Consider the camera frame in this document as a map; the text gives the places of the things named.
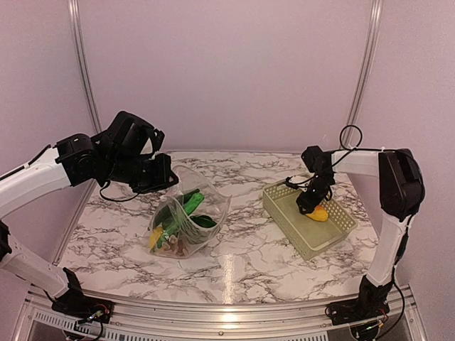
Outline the green white bok choy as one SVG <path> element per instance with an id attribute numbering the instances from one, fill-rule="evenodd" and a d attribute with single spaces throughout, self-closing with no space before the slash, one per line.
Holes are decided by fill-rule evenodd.
<path id="1" fill-rule="evenodd" d="M 175 220 L 167 206 L 154 216 L 152 229 L 154 230 L 158 226 L 162 226 L 164 229 L 165 242 L 163 245 L 169 243 L 169 239 L 173 235 L 185 239 L 189 244 L 202 244 L 220 230 L 218 223 L 208 215 L 191 215 L 189 217 L 185 213 L 179 212 L 177 220 Z"/>

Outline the green cucumber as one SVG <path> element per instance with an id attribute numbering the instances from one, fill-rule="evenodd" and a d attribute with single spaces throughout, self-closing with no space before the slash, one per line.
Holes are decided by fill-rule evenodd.
<path id="1" fill-rule="evenodd" d="M 180 202 L 183 211 L 187 215 L 191 215 L 204 201 L 204 199 L 205 199 L 204 194 L 202 194 L 202 192 L 199 191 L 199 189 L 195 189 L 180 196 L 178 201 Z"/>

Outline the yellow lemon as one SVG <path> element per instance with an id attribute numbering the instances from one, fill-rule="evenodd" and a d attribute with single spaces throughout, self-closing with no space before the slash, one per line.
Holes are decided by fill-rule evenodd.
<path id="1" fill-rule="evenodd" d="M 163 237 L 164 229 L 162 226 L 158 226 L 154 229 L 149 237 L 149 248 L 151 252 L 155 252 L 156 250 L 160 249 L 165 242 L 165 238 Z"/>

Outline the clear zip top bag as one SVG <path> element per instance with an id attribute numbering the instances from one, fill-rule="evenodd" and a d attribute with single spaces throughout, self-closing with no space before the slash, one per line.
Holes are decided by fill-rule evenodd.
<path id="1" fill-rule="evenodd" d="M 150 254 L 187 259 L 220 232 L 232 198 L 189 167 L 176 166 L 173 171 L 179 182 L 156 208 L 145 234 L 146 245 Z"/>

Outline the brown bread bun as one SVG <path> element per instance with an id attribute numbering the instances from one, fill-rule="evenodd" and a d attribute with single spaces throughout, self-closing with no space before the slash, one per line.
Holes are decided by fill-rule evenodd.
<path id="1" fill-rule="evenodd" d="M 169 239 L 169 251 L 179 257 L 184 257 L 188 255 L 188 250 L 186 248 L 186 243 L 184 239 L 180 239 L 177 236 L 173 235 Z"/>

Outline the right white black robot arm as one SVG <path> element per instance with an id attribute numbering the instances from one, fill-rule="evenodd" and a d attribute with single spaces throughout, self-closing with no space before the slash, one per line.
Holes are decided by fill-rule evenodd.
<path id="1" fill-rule="evenodd" d="M 395 283 L 397 263 L 405 252 L 412 220 L 423 202 L 425 188 L 419 165 L 405 148 L 322 151 L 319 146 L 309 146 L 301 159 L 312 173 L 296 200 L 303 215 L 314 212 L 326 199 L 336 173 L 378 178 L 382 227 L 373 262 L 362 277 L 357 298 L 327 307 L 333 318 L 347 320 L 350 315 L 367 318 L 380 311 Z"/>

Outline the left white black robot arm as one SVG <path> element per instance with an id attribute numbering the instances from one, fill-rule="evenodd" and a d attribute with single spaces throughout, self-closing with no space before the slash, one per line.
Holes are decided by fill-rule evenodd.
<path id="1" fill-rule="evenodd" d="M 5 217 L 48 193 L 96 180 L 103 188 L 126 183 L 137 194 L 157 192 L 178 183 L 171 158 L 159 153 L 164 133 L 152 129 L 93 137 L 76 134 L 46 146 L 36 158 L 1 177 L 1 216 Z M 53 310 L 76 317 L 109 313 L 109 301 L 86 296 L 74 272 L 44 260 L 22 245 L 1 224 L 1 268 L 43 289 Z"/>

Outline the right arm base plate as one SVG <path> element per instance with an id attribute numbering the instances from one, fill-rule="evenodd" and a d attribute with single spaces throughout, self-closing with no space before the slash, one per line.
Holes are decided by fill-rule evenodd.
<path id="1" fill-rule="evenodd" d="M 385 316 L 389 312 L 389 305 L 385 301 L 364 305 L 357 298 L 329 303 L 325 309 L 325 314 L 333 325 Z"/>

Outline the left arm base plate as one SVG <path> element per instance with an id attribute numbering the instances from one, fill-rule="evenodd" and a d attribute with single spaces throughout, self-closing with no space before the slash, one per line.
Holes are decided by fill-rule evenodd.
<path id="1" fill-rule="evenodd" d="M 95 319 L 101 321 L 103 324 L 109 322 L 113 307 L 114 303 L 112 301 L 89 296 L 60 297 L 55 299 L 52 304 L 54 311 L 73 316 L 84 322 L 88 322 L 90 316 L 101 311 L 101 316 Z"/>

